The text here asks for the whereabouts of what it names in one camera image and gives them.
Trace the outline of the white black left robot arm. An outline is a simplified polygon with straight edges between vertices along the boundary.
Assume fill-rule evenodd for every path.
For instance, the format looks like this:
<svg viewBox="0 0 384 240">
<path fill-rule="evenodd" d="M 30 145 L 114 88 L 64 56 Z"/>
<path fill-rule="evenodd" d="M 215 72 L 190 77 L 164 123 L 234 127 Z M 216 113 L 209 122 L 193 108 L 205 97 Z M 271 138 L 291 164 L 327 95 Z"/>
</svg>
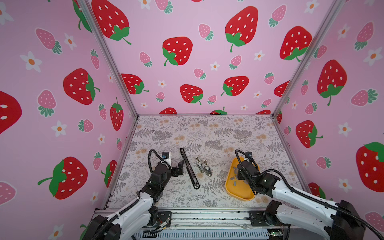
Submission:
<svg viewBox="0 0 384 240">
<path fill-rule="evenodd" d="M 136 198 L 107 217 L 98 215 L 92 219 L 83 239 L 131 240 L 141 228 L 155 225 L 158 216 L 156 203 L 163 196 L 171 177 L 184 174 L 184 161 L 173 167 L 171 156 L 170 152 L 159 155 L 156 150 L 150 149 L 148 153 L 150 178 L 137 192 Z"/>
</svg>

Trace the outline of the yellow plastic tray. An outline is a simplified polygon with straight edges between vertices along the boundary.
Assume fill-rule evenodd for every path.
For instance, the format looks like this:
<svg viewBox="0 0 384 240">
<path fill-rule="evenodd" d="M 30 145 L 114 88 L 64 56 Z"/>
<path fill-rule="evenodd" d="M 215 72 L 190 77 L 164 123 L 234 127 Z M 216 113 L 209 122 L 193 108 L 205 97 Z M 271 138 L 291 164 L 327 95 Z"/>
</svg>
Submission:
<svg viewBox="0 0 384 240">
<path fill-rule="evenodd" d="M 229 171 L 232 167 L 237 167 L 239 164 L 237 158 L 234 158 Z M 241 201 L 251 201 L 255 198 L 255 194 L 252 192 L 249 184 L 245 180 L 240 180 L 238 178 L 236 186 L 234 186 L 230 181 L 228 181 L 228 176 L 225 183 L 225 189 L 228 195 L 241 200 Z"/>
</svg>

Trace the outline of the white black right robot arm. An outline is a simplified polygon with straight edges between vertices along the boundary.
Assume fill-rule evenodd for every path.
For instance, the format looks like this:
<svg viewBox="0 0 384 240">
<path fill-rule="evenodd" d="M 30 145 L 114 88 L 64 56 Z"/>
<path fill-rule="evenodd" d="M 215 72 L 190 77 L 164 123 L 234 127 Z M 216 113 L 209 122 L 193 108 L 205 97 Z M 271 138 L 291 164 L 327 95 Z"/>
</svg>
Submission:
<svg viewBox="0 0 384 240">
<path fill-rule="evenodd" d="M 264 213 L 269 224 L 294 225 L 326 240 L 362 240 L 366 229 L 378 239 L 384 238 L 374 226 L 360 218 L 349 202 L 336 203 L 294 188 L 278 170 L 260 172 L 251 152 L 235 150 L 235 155 L 238 172 L 252 192 L 273 198 Z"/>
</svg>

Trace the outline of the black long stapler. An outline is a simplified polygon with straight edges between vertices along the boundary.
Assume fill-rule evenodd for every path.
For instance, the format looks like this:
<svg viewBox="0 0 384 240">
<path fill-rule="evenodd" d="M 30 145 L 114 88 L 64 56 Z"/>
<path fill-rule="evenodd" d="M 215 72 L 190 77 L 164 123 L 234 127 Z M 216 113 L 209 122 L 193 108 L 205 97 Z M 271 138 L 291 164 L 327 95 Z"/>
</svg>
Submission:
<svg viewBox="0 0 384 240">
<path fill-rule="evenodd" d="M 191 164 L 190 164 L 190 162 L 189 162 L 189 160 L 187 158 L 187 155 L 186 155 L 186 152 L 185 152 L 184 148 L 180 148 L 180 152 L 181 152 L 183 160 L 184 160 L 184 162 L 186 164 L 187 172 L 189 174 L 191 183 L 192 183 L 194 189 L 198 190 L 200 188 L 200 184 L 199 184 L 198 179 L 197 179 L 197 177 L 196 177 L 196 175 L 195 175 L 195 173 L 193 171 L 193 168 L 192 168 L 192 166 L 191 166 Z"/>
</svg>

